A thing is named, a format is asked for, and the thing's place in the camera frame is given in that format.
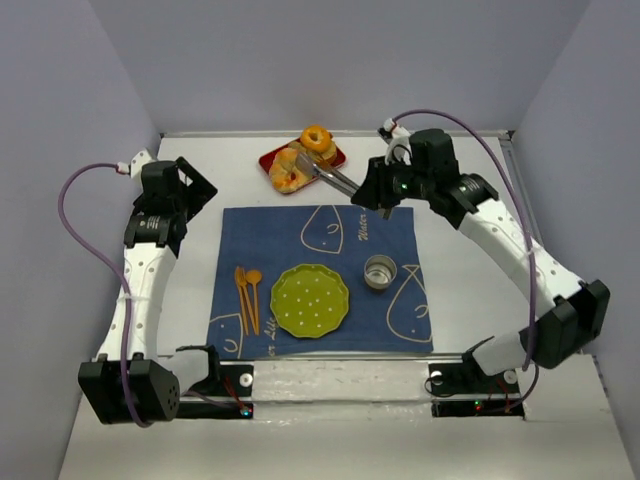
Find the silver metal tongs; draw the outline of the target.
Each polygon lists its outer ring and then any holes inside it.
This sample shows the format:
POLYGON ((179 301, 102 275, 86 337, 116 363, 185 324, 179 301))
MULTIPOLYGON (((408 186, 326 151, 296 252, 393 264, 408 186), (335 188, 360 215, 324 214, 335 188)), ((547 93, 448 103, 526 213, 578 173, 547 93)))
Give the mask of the silver metal tongs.
MULTIPOLYGON (((316 163, 309 154, 301 151, 298 153, 296 166, 309 176, 320 179, 327 185, 344 194, 350 199, 350 202, 351 196, 361 185, 333 167, 322 167, 320 164, 316 163)), ((371 211, 377 212, 383 219, 389 219, 394 208, 371 211)))

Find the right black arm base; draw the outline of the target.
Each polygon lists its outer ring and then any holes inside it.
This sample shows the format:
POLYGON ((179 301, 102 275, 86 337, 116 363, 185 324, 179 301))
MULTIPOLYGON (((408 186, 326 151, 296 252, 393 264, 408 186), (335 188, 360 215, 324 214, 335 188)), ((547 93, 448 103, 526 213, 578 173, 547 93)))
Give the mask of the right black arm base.
POLYGON ((518 375, 507 370, 492 376, 467 375, 463 363, 429 363, 424 390, 435 418, 525 417, 518 375))

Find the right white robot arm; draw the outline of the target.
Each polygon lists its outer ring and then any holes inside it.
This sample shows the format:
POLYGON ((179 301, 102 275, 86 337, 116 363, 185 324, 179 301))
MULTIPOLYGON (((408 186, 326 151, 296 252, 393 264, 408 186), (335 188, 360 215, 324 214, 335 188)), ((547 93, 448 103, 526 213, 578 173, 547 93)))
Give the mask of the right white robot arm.
POLYGON ((370 159, 352 204, 380 211, 405 199, 427 202, 481 248, 533 308, 528 327, 470 348, 463 356, 466 367, 486 376, 526 362, 554 369, 600 335, 609 288, 563 267, 523 231, 483 177, 461 173, 448 134, 441 129, 409 133, 393 124, 381 127, 379 134, 387 152, 370 159))

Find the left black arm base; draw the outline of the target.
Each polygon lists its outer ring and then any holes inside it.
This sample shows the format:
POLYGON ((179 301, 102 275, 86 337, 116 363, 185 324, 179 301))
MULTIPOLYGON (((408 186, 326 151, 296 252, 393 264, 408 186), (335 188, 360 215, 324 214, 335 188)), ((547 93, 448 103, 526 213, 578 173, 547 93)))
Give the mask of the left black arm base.
POLYGON ((251 363, 222 362, 219 378, 196 383, 177 400, 176 419, 180 420, 252 420, 255 380, 251 363))

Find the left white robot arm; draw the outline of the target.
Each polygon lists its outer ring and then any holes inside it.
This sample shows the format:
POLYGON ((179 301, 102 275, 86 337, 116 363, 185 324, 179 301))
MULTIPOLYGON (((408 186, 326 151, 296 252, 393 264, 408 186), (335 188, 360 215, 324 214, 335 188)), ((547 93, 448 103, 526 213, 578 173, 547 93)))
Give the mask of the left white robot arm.
POLYGON ((197 383, 220 380, 215 348, 188 345, 161 358, 157 341, 187 224, 217 190, 182 157, 141 153, 118 169, 141 193, 124 232, 124 264, 115 270, 121 286, 112 320, 95 357, 80 365, 78 382, 101 423, 147 427, 173 420, 181 396, 197 383))

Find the pale croissant ring bread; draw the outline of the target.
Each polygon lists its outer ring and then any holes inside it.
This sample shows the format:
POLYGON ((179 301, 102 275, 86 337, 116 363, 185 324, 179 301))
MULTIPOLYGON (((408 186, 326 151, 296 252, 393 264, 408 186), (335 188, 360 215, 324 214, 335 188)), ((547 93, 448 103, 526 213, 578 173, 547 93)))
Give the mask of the pale croissant ring bread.
POLYGON ((290 147, 276 153, 269 169, 269 178, 276 191, 294 193, 311 181, 311 177, 296 166, 298 153, 298 150, 290 147))

